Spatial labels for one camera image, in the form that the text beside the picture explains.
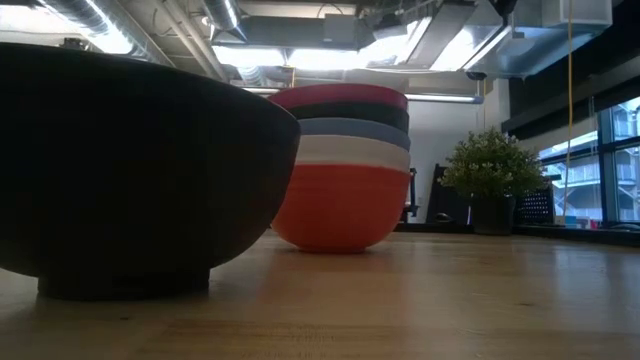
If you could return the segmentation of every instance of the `bowl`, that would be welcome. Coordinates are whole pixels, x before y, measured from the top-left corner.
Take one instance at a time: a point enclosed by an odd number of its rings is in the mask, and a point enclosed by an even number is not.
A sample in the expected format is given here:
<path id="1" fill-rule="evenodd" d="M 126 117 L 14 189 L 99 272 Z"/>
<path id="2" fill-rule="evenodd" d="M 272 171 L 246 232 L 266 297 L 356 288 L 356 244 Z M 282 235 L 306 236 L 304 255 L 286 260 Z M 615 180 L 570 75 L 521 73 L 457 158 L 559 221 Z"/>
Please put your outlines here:
<path id="1" fill-rule="evenodd" d="M 324 103 L 287 109 L 298 120 L 340 117 L 375 121 L 409 132 L 409 114 L 400 108 L 373 103 Z"/>
<path id="2" fill-rule="evenodd" d="M 201 290 L 286 193 L 300 129 L 234 86 L 119 57 L 0 44 L 0 267 L 41 294 Z"/>
<path id="3" fill-rule="evenodd" d="M 303 135 L 297 164 L 350 164 L 409 171 L 409 152 L 380 140 L 343 135 Z"/>
<path id="4" fill-rule="evenodd" d="M 347 118 L 318 118 L 300 120 L 302 135 L 345 135 L 384 141 L 407 151 L 411 140 L 404 132 L 373 121 Z"/>
<path id="5" fill-rule="evenodd" d="M 296 165 L 273 229 L 303 251 L 358 253 L 397 225 L 409 172 L 359 165 Z"/>
<path id="6" fill-rule="evenodd" d="M 382 86 L 364 84 L 321 84 L 291 88 L 269 96 L 269 100 L 291 109 L 303 105 L 332 102 L 386 104 L 407 110 L 404 94 Z"/>

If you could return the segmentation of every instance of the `white bowl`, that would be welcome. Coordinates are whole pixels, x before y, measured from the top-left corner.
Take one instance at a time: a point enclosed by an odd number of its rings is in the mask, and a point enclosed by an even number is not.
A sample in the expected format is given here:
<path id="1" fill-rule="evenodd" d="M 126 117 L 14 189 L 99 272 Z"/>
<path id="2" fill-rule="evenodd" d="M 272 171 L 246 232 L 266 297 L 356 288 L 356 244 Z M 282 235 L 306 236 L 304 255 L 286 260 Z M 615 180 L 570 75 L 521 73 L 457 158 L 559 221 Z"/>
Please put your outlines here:
<path id="1" fill-rule="evenodd" d="M 409 171 L 409 152 L 384 141 L 344 135 L 303 135 L 296 164 L 349 164 Z"/>

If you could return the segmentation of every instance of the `green plant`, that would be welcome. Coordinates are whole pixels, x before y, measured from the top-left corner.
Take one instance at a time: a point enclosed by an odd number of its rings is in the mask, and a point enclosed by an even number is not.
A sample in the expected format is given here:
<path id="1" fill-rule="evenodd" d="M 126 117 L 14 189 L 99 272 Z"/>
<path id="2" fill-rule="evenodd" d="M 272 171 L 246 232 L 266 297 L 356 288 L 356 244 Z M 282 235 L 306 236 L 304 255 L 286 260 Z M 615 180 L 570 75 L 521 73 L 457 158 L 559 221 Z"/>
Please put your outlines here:
<path id="1" fill-rule="evenodd" d="M 438 181 L 466 197 L 520 196 L 545 186 L 538 156 L 495 128 L 469 133 L 456 145 L 451 166 Z"/>

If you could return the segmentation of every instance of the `stack of bowls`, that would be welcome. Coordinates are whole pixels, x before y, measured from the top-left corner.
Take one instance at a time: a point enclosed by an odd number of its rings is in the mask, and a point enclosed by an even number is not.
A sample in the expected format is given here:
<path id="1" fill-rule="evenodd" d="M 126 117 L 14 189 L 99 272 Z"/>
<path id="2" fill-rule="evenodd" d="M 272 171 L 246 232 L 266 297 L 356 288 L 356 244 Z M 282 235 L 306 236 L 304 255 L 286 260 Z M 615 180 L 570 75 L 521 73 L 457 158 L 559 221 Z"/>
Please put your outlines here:
<path id="1" fill-rule="evenodd" d="M 332 84 L 270 100 L 296 116 L 302 131 L 273 229 L 310 252 L 356 253 L 383 240 L 398 223 L 411 178 L 406 97 Z"/>

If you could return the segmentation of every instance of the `orange bowl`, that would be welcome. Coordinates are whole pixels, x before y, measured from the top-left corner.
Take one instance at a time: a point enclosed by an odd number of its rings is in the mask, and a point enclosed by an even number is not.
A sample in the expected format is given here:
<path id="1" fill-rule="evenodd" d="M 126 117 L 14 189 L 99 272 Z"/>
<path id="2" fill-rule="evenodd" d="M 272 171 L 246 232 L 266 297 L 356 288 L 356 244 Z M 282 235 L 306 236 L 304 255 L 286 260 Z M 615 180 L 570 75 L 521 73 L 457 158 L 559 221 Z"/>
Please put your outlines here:
<path id="1" fill-rule="evenodd" d="M 362 165 L 296 165 L 272 223 L 303 251 L 362 252 L 398 223 L 408 172 Z"/>

